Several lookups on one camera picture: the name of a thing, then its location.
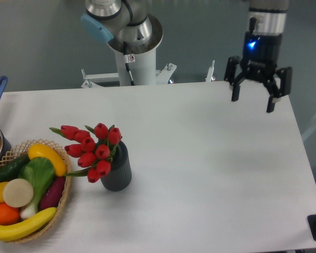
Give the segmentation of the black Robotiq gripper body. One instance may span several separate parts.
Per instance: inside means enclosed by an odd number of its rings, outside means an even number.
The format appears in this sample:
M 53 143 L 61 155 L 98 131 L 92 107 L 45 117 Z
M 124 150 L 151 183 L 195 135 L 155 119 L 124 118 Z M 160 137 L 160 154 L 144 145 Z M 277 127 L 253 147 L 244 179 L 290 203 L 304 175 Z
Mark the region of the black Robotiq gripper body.
M 281 93 L 277 87 L 274 75 L 277 70 L 282 34 L 245 33 L 242 60 L 242 72 L 234 79 L 234 97 L 240 94 L 240 84 L 245 80 L 263 83 L 268 93 L 279 98 Z

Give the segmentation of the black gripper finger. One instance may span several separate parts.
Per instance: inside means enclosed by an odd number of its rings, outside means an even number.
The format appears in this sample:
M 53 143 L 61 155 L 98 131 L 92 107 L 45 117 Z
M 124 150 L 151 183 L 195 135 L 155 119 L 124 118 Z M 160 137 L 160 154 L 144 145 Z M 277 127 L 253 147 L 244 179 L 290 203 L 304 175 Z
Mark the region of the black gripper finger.
M 235 102 L 239 99 L 240 95 L 240 79 L 235 77 L 236 69 L 240 64 L 240 57 L 239 56 L 231 56 L 228 58 L 224 80 L 229 82 L 230 87 L 232 88 L 232 97 L 231 101 Z
M 291 82 L 292 82 L 292 67 L 284 67 L 277 69 L 275 75 L 280 79 L 280 86 L 277 85 L 274 77 L 267 80 L 266 88 L 269 92 L 269 99 L 266 108 L 267 113 L 274 111 L 275 104 L 278 99 L 283 96 L 289 95 L 291 92 Z

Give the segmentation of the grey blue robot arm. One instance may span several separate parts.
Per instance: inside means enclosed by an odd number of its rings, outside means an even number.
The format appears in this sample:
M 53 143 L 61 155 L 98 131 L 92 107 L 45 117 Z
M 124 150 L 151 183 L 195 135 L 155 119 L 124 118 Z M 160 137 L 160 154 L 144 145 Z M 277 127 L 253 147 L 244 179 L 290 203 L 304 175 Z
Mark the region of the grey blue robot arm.
M 224 79 L 237 101 L 245 80 L 264 85 L 269 93 L 267 112 L 291 91 L 292 68 L 278 68 L 288 1 L 250 1 L 248 29 L 242 56 L 228 59 Z M 156 69 L 156 49 L 163 38 L 162 25 L 139 1 L 86 1 L 81 16 L 85 30 L 114 52 L 122 86 L 165 84 L 175 65 Z

